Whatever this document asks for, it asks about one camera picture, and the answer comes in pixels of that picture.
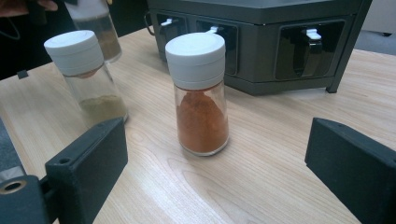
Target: wooden table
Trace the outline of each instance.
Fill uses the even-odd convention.
[[[226,88],[229,145],[201,158],[177,141],[173,82],[155,39],[120,39],[110,66],[129,109],[129,162],[95,223],[356,223],[306,167],[313,117],[396,148],[396,57],[354,50],[339,91],[250,96]],[[30,175],[87,131],[53,63],[0,82],[0,116]]]

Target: glass spice jar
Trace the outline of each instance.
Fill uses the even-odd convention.
[[[78,0],[76,5],[64,3],[79,30],[95,32],[106,63],[114,63],[122,54],[116,29],[106,0]]]
[[[178,141],[195,155],[213,155],[229,139],[224,39],[207,33],[181,35],[165,51],[175,83]]]
[[[127,119],[127,109],[93,31],[57,35],[44,47],[64,75],[88,127],[107,119]]]

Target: glass jar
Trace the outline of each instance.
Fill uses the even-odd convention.
[[[107,119],[127,119],[126,106],[104,64],[94,32],[57,35],[44,46],[64,75],[88,127]]]
[[[77,29],[95,32],[105,62],[115,62],[122,50],[106,0],[78,0],[77,5],[64,4]]]
[[[178,141],[195,155],[213,155],[229,139],[224,39],[206,33],[182,35],[169,41],[165,51],[175,83]]]

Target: black plastic piece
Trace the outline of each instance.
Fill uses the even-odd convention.
[[[50,223],[40,183],[34,175],[16,177],[2,183],[0,208],[0,223]]]
[[[46,163],[61,223],[93,223],[128,161],[123,119],[100,123]]]
[[[49,160],[41,181],[0,184],[0,223],[93,223],[127,162],[123,118],[99,123]]]
[[[396,151],[314,118],[306,165],[362,223],[396,223]]]

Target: screw hole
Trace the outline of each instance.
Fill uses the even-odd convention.
[[[19,188],[20,186],[21,186],[21,183],[20,183],[20,182],[11,183],[10,185],[7,185],[7,186],[5,187],[5,190],[14,190],[14,189]]]
[[[6,186],[0,188],[0,194],[10,194],[13,192],[16,192],[20,189],[23,189],[26,185],[26,181],[24,180],[18,180],[18,181],[13,181]]]
[[[65,163],[68,163],[68,162],[70,162],[70,159],[68,159],[68,158],[64,158],[64,159],[59,160],[60,164],[65,164]]]

